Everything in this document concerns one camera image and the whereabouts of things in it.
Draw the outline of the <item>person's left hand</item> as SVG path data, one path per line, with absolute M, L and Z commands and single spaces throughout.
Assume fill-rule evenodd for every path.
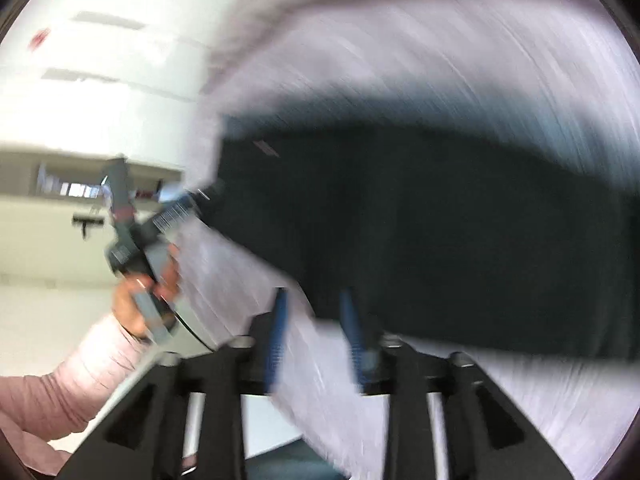
M 178 249 L 160 244 L 128 263 L 116 286 L 112 311 L 126 332 L 163 344 L 177 319 L 172 306 L 179 292 Z

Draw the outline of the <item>pink sleeved left forearm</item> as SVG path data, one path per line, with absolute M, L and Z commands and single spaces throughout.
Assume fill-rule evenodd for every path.
M 53 372 L 3 376 L 1 432 L 25 466 L 46 476 L 58 474 L 70 453 L 50 443 L 84 431 L 149 346 L 109 314 Z

